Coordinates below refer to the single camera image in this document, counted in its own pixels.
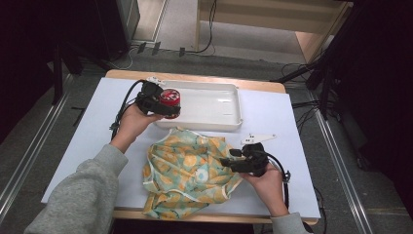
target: gray sweatshirt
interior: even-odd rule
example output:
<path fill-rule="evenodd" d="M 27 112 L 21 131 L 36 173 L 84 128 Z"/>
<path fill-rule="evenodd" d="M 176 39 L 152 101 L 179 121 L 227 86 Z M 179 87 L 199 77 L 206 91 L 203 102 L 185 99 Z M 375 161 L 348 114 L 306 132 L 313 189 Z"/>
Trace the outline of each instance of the gray sweatshirt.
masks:
<path fill-rule="evenodd" d="M 65 178 L 52 192 L 46 208 L 24 233 L 108 233 L 118 193 L 118 175 L 127 157 L 106 144 L 77 172 Z M 307 233 L 300 214 L 271 217 L 274 233 Z"/>

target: white tray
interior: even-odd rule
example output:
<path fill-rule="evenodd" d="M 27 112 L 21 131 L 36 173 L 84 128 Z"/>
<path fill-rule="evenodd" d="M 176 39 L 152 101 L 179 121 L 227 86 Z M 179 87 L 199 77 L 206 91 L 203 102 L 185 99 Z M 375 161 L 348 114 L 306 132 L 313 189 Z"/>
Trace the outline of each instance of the white tray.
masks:
<path fill-rule="evenodd" d="M 231 132 L 241 116 L 238 88 L 232 84 L 190 81 L 164 81 L 163 89 L 180 92 L 180 115 L 156 122 L 161 128 L 182 127 L 187 130 Z"/>

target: floral cloth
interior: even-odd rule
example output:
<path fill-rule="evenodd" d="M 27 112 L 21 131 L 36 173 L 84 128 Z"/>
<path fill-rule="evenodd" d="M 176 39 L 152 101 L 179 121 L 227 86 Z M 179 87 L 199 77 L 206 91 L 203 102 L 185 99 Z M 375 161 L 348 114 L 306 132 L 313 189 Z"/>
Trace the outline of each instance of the floral cloth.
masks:
<path fill-rule="evenodd" d="M 171 129 L 148 149 L 143 185 L 150 191 L 143 213 L 159 219 L 179 219 L 208 204 L 227 201 L 242 181 L 221 165 L 233 157 L 223 137 L 201 136 Z"/>

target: white tabletop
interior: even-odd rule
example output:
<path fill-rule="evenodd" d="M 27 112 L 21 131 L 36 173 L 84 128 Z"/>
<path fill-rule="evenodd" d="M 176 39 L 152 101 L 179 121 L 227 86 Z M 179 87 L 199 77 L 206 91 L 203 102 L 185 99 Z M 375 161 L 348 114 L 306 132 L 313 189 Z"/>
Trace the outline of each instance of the white tabletop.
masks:
<path fill-rule="evenodd" d="M 109 126 L 114 122 L 123 99 L 133 80 L 102 78 L 79 127 L 72 138 L 56 173 L 42 199 L 47 203 L 52 190 L 65 177 L 75 173 L 79 164 L 93 158 L 110 141 Z M 134 98 L 140 86 L 130 97 Z M 311 181 L 307 161 L 295 125 L 289 95 L 270 92 L 239 90 L 243 123 L 233 132 L 201 132 L 211 137 L 226 137 L 235 148 L 242 148 L 241 140 L 249 134 L 277 135 L 262 142 L 265 151 L 277 157 L 285 171 L 291 172 L 289 182 L 289 210 L 299 212 L 303 218 L 319 218 L 319 207 Z M 150 125 L 126 152 L 128 164 L 119 175 L 117 208 L 141 210 L 148 192 L 142 185 L 142 167 L 148 147 L 168 134 L 168 129 Z M 232 193 L 229 201 L 210 205 L 199 214 L 269 215 L 252 186 L 243 181 Z"/>

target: wooden table edge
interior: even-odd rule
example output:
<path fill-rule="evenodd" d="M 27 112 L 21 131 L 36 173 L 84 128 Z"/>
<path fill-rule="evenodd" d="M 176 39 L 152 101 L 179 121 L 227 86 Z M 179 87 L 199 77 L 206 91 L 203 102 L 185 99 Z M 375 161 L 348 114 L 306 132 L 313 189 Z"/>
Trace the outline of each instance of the wooden table edge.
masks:
<path fill-rule="evenodd" d="M 115 209 L 113 218 L 119 219 L 145 219 L 159 220 L 142 213 L 142 211 Z M 309 225 L 315 225 L 319 220 L 317 218 L 305 218 L 302 220 Z M 190 221 L 190 222 L 226 222 L 226 223 L 272 223 L 269 216 L 266 215 L 233 215 L 233 214 L 202 214 L 196 213 L 182 219 L 173 221 Z"/>
<path fill-rule="evenodd" d="M 285 87 L 281 83 L 269 82 L 269 81 L 254 81 L 245 80 L 242 78 L 229 78 L 229 77 L 215 77 L 215 76 L 202 76 L 202 75 L 190 75 L 190 74 L 175 74 L 175 73 L 163 73 L 163 72 L 148 72 L 148 71 L 129 71 L 129 70 L 109 70 L 106 73 L 106 78 L 118 78 L 118 79 L 130 79 L 140 80 L 148 77 L 155 76 L 160 80 L 179 80 L 179 81 L 193 81 L 193 82 L 213 82 L 213 83 L 225 83 L 234 84 L 242 90 L 253 90 L 262 92 L 274 92 L 285 94 Z"/>

